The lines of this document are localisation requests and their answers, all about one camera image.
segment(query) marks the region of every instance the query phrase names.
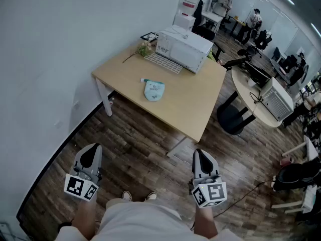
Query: microwave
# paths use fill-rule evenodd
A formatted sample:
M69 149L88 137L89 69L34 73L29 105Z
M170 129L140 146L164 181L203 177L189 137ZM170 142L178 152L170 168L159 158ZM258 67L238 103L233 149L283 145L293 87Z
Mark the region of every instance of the microwave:
M205 38L173 25L159 31L156 53L198 73L212 46Z

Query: power socket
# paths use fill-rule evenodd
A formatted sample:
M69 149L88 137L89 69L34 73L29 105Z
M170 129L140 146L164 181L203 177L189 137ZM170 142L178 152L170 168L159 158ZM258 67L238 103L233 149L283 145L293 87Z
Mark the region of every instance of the power socket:
M0 233L4 236L7 241L15 241L11 236L12 232L10 231L9 225L7 223L0 223Z

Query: dark wood floor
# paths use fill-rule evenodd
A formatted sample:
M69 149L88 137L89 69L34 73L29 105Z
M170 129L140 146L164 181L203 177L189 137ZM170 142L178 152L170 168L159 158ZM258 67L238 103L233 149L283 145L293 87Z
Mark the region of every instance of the dark wood floor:
M227 34L216 37L226 53L223 62L237 58L240 46ZM267 58L253 58L255 65L271 74ZM75 135L41 178L19 218L28 232L38 240L54 240L58 225L70 221L78 200L63 192L64 177L72 166L75 154L85 145L98 142L103 146L103 181L98 190L97 220L105 212L109 199L120 197L124 190L134 200L143 201L151 191L167 202L191 226L195 203L188 194L192 177L192 154L195 148L209 152L218 162L222 178L227 182L228 200L213 207L214 214L226 209L259 182L270 180L280 169L282 152L303 141L298 122L287 129L271 129L253 121L239 136L225 133L217 122L216 110L233 92L234 85L227 72L217 104L198 144L190 143L172 158L166 152L183 136L121 95L115 97L113 116L101 108ZM233 104L242 108L236 99ZM299 161L304 150L294 155ZM244 240L293 240L300 237L305 226L294 222L295 214L285 215L271 204L300 199L302 191L273 192L270 182L260 186L224 214L218 216L219 230L229 228Z

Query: shoe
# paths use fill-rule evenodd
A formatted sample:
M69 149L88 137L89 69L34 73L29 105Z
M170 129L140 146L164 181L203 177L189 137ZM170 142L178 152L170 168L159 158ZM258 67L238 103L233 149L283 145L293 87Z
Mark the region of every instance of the shoe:
M147 201L147 200L156 200L156 197L157 197L157 194L155 192L152 192L146 197L145 201Z
M124 191L122 194L122 199L132 202L132 196L131 193L129 191Z

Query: white t-shirt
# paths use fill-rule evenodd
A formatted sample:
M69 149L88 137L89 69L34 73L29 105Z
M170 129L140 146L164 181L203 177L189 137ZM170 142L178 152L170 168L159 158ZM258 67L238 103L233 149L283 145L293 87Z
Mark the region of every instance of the white t-shirt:
M222 17L225 17L227 9L222 7L221 4L225 4L226 6L232 8L232 0L212 0L211 5L213 12Z
M86 241L72 226L60 229L56 241ZM177 212L164 206L143 202L119 203L105 212L93 241L207 241L182 222ZM212 241L242 241L228 229Z
M321 91L318 91L313 95L310 95L308 98L314 100L316 104L319 104L321 102ZM306 100L304 101L304 106L308 110L311 110L311 105L309 105L309 103Z
M248 26L250 28L254 28L255 25L259 22L262 21L262 17L260 14L253 14L250 19L248 20Z

